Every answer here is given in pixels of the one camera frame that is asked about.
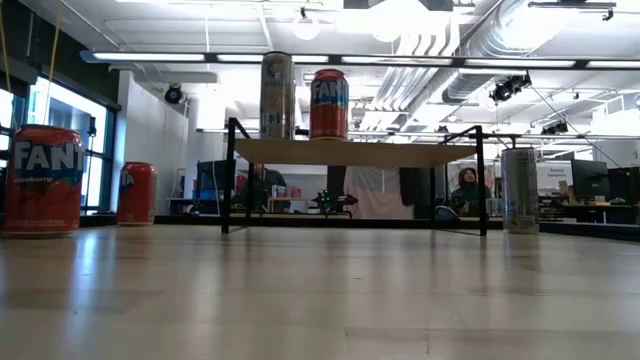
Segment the background robot green lights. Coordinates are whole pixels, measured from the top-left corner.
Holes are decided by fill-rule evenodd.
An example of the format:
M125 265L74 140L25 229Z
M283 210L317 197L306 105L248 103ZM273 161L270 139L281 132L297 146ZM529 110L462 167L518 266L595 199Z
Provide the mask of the background robot green lights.
M358 199L351 194L334 195L328 190L322 190L317 193L316 197L312 199L312 202L316 204L316 208L322 215L347 214L349 217L352 217L353 214L349 210L349 207L357 205Z

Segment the red Fanta soda can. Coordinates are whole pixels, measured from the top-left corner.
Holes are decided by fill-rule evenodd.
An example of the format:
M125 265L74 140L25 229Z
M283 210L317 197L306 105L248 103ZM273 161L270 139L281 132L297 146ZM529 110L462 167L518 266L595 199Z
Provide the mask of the red Fanta soda can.
M75 130L24 125L16 132L6 183L8 235L67 236L79 227L84 153Z
M155 220L157 172L152 164L126 162L120 171L117 223L151 225Z
M337 69L322 69L311 82L310 133L312 140L346 141L349 122L349 84Z

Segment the black tripod stand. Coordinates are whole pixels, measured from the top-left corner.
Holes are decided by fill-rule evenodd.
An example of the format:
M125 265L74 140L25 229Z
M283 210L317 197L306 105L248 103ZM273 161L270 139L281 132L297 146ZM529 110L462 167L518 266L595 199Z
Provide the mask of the black tripod stand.
M96 118L95 117L91 117L89 119L89 128L88 128L87 134L88 134L88 138L89 138L89 147L88 147L88 152L87 152L87 165L88 165L88 167L87 167L87 172L86 172L87 189L86 189L85 202L84 202L85 213L88 213L89 200L90 200L90 195L91 195L93 159L94 159L94 146L95 146L95 139L96 139L96 136L97 136L97 127L96 127Z

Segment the black aluminium table frame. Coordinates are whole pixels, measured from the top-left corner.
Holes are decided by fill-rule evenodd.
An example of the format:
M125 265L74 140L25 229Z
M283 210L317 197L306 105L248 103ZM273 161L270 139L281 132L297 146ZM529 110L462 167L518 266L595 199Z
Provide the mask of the black aluminium table frame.
M344 229L389 229L389 230L446 230L479 235L481 223L478 220L461 220L457 223L434 222L431 220L400 219L351 219L325 216L292 215L289 217L252 216L234 214L228 221L217 216L171 216L155 217L154 225L202 225L229 228L247 227L298 227L298 228L344 228ZM598 239L620 240L640 244L640 226L593 223L541 222L539 232L580 236Z

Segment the black computer monitor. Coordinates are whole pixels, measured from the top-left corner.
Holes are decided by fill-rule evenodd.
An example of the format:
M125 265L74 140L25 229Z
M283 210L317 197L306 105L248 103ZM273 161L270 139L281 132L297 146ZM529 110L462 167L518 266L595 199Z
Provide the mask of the black computer monitor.
M608 170L610 199L622 199L626 204L640 203L640 167Z
M225 190L235 194L235 165L227 166L225 160L199 162L193 195L196 199L223 200Z
M608 168L605 162L571 161L574 195L577 198L610 197Z

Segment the beige curtain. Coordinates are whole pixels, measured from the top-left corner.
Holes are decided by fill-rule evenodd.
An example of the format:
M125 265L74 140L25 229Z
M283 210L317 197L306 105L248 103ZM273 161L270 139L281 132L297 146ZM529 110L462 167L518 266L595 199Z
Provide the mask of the beige curtain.
M351 209L356 219L413 218L413 206L402 202L398 168L347 167L344 192L358 200Z

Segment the round white pendant lamp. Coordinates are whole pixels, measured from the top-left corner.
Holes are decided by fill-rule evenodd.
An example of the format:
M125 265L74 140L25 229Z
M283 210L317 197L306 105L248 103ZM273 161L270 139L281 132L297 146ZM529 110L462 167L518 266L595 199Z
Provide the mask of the round white pendant lamp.
M304 41L313 40L320 33L320 23L305 7L299 8L299 17L293 23L294 35Z

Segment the person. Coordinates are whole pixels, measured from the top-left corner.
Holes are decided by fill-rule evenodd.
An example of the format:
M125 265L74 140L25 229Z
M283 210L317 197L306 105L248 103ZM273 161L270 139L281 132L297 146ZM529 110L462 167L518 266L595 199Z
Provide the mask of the person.
M266 168L263 164L253 166L251 193L253 211L259 212L267 204L274 186L286 187L286 181L280 172Z
M458 174L458 187L451 192L451 207L461 217L479 217L480 205L491 198L491 190L484 186L485 195L480 195L477 171L464 168Z

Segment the white Celsius slim can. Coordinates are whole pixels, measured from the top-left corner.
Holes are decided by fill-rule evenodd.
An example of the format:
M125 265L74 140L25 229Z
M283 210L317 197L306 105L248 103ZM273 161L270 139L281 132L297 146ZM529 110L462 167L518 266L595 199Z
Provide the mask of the white Celsius slim can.
M281 51L263 55L260 77L260 138L294 138L295 83L292 56Z
M533 148L510 148L501 153L503 228L508 233L539 232L536 164Z

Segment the black ceiling spotlight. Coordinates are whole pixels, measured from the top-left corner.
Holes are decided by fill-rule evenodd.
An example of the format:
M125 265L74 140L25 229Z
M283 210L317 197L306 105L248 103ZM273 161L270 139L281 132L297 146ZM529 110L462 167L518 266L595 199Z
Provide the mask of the black ceiling spotlight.
M509 76L495 84L494 89L489 93L489 98L494 103L506 102L531 84L529 73Z

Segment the wooden shelf black metal legs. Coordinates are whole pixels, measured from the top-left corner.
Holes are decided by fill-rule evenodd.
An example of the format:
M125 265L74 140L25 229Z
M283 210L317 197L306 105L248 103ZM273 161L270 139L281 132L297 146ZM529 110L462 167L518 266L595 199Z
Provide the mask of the wooden shelf black metal legs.
M484 133L480 126L472 126L460 133L447 135L438 144L391 144L357 143L343 141L299 141L278 139L252 139L248 131L235 117L228 119L225 130L227 141L226 162L232 167L234 155L239 154L249 162L249 170L255 164L284 165L327 165L327 166L370 166L400 168L430 168L445 165L451 161L475 154L477 156L480 195L484 196ZM251 218L253 210L252 194L248 195L243 213ZM231 214L230 189L225 190L221 217L228 221ZM480 235L488 231L486 204L480 205ZM228 234L235 228L221 226L221 232Z

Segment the white wall sign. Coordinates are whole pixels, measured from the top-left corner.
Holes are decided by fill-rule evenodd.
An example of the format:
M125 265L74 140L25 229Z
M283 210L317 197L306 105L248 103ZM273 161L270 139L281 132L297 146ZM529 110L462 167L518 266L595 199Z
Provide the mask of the white wall sign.
M540 195L567 195L573 185L570 162L538 162L537 186Z

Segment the long ceiling light bar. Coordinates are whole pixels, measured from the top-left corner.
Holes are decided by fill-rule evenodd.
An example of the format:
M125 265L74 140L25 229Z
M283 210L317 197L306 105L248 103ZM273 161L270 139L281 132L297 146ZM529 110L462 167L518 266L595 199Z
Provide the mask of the long ceiling light bar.
M86 63L152 64L258 64L264 56L256 53L169 53L97 52L83 50ZM640 71L640 59L624 58L544 58L544 57L461 57L402 55L294 54L300 65L367 67L425 67L456 69L513 69L549 71Z

